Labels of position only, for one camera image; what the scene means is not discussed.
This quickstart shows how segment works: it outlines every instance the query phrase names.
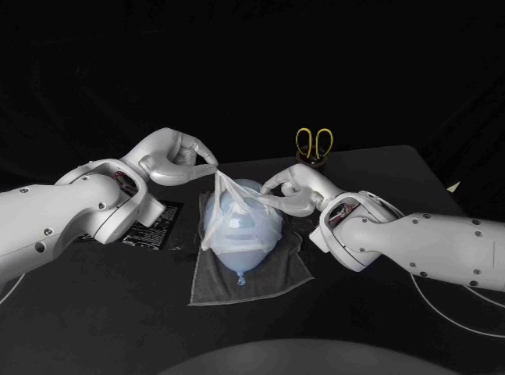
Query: cable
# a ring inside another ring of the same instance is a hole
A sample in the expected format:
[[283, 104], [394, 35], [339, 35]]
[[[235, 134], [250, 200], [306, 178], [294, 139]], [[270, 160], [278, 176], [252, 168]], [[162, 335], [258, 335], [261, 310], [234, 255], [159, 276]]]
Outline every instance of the cable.
[[8, 293], [8, 295], [5, 296], [5, 298], [0, 300], [0, 305], [2, 305], [2, 303], [5, 302], [5, 300], [8, 299], [9, 295], [14, 293], [14, 290], [15, 290], [16, 287], [19, 286], [19, 283], [22, 282], [24, 277], [25, 277], [25, 274], [24, 274], [22, 277], [19, 278], [19, 281], [16, 282], [16, 284], [14, 285], [14, 288], [11, 289], [11, 292]]
[[486, 301], [491, 302], [494, 305], [500, 306], [500, 307], [504, 307], [505, 308], [505, 305], [502, 304], [500, 302], [496, 302], [494, 300], [491, 300], [489, 297], [486, 297], [481, 293], [477, 293], [470, 287], [467, 287], [467, 290], [476, 294], [478, 297], [481, 297]]
[[447, 316], [444, 314], [444, 312], [432, 305], [431, 301], [428, 300], [427, 296], [424, 295], [424, 292], [421, 291], [421, 288], [419, 288], [418, 282], [415, 281], [415, 276], [414, 276], [412, 273], [411, 273], [411, 276], [412, 276], [414, 284], [415, 284], [415, 287], [418, 288], [418, 292], [421, 294], [421, 297], [425, 299], [425, 302], [430, 304], [430, 307], [432, 307], [432, 309], [438, 312], [438, 314], [447, 320], [450, 320], [455, 325], [458, 325], [460, 328], [464, 328], [466, 330], [470, 330], [474, 334], [483, 334], [484, 336], [490, 336], [491, 338], [505, 338], [505, 335], [503, 335], [503, 334], [490, 334], [489, 332], [481, 332], [480, 330], [474, 330], [473, 328], [460, 324], [453, 318], [450, 318], [450, 316]]

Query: yellow scissors handle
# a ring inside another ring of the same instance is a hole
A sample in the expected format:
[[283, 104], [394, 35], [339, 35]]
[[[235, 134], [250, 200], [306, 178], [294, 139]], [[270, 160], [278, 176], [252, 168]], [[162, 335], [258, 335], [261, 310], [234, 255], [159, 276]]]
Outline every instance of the yellow scissors handle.
[[[320, 139], [320, 133], [323, 131], [329, 132], [329, 137], [332, 138], [332, 144], [329, 145], [329, 149], [327, 149], [327, 151], [326, 151], [326, 153], [323, 154], [322, 157], [324, 157], [329, 154], [329, 152], [332, 151], [332, 147], [333, 147], [333, 133], [326, 127], [323, 129], [320, 129], [320, 131], [317, 132], [317, 140]], [[317, 147], [317, 160], [320, 160], [320, 158], [322, 158], [319, 150], [320, 150], [320, 148]]]
[[[306, 154], [301, 150], [301, 146], [300, 146], [300, 133], [306, 131], [309, 132], [309, 153]], [[307, 127], [303, 127], [299, 131], [297, 131], [297, 134], [296, 134], [296, 143], [297, 143], [297, 149], [300, 150], [300, 153], [303, 155], [307, 156], [307, 158], [312, 157], [312, 150], [313, 150], [313, 132], [312, 130], [307, 128]]]

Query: clear plastic bag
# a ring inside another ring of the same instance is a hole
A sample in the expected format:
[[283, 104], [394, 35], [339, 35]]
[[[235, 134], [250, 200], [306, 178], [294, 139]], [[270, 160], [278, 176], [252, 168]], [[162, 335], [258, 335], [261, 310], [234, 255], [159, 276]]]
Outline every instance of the clear plastic bag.
[[281, 212], [258, 202], [261, 184], [215, 174], [215, 193], [205, 210], [202, 249], [214, 249], [241, 277], [252, 270], [283, 238]]

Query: gray towel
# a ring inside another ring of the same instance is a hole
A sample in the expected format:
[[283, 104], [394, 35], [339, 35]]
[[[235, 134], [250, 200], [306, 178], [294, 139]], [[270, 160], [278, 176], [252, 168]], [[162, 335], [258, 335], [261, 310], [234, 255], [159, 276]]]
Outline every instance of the gray towel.
[[[204, 238], [204, 211], [211, 193], [199, 196], [199, 235]], [[189, 306], [228, 305], [284, 295], [314, 279], [301, 260], [303, 237], [287, 219], [283, 239], [255, 269], [245, 273], [247, 284], [238, 285], [235, 271], [229, 270], [209, 249], [199, 249], [193, 272], [193, 291]]]

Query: robotic arm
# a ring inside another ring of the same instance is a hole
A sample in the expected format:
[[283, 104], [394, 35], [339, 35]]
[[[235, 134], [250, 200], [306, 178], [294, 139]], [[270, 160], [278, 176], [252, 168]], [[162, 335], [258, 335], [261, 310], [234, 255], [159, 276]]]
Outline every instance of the robotic arm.
[[505, 223], [430, 213], [402, 212], [368, 191], [349, 193], [303, 164], [265, 183], [283, 184], [286, 197], [261, 202], [294, 216], [323, 212], [310, 238], [353, 271], [383, 254], [417, 276], [505, 291]]
[[[208, 164], [195, 165], [198, 155]], [[217, 166], [202, 141], [165, 128], [122, 160], [90, 162], [55, 185], [0, 193], [0, 283], [51, 262], [83, 234], [109, 244], [136, 221], [150, 227], [166, 207], [147, 182], [181, 185], [215, 173]]]

